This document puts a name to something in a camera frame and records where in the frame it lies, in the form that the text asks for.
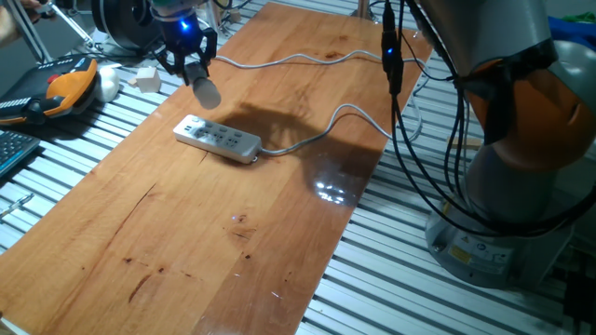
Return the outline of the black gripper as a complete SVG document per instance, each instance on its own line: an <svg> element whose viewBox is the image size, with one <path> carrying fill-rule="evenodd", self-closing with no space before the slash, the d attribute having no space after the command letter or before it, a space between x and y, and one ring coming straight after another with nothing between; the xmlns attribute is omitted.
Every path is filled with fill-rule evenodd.
<svg viewBox="0 0 596 335"><path fill-rule="evenodd" d="M217 55L218 34L213 28L200 29L196 13L158 17L165 45L153 51L159 64L171 75L185 77L185 55L196 53L209 74L210 61Z"/></svg>

